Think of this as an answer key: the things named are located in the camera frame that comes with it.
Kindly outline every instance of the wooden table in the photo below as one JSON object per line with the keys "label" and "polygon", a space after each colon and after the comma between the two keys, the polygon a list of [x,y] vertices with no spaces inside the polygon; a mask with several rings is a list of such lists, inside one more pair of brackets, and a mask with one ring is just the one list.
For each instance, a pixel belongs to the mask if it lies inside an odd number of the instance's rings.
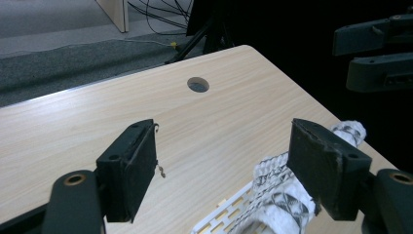
{"label": "wooden table", "polygon": [[[193,77],[205,79],[209,89],[190,90]],[[94,170],[128,125],[154,119],[167,177],[156,172],[133,224],[107,223],[107,232],[189,233],[252,180],[265,156],[288,150],[293,118],[327,128],[339,122],[249,46],[4,107],[0,223],[47,203],[56,179]],[[373,158],[374,175],[394,168],[366,142],[359,149]],[[321,212],[307,233],[360,233],[361,221],[362,213],[357,221],[334,221]]]}

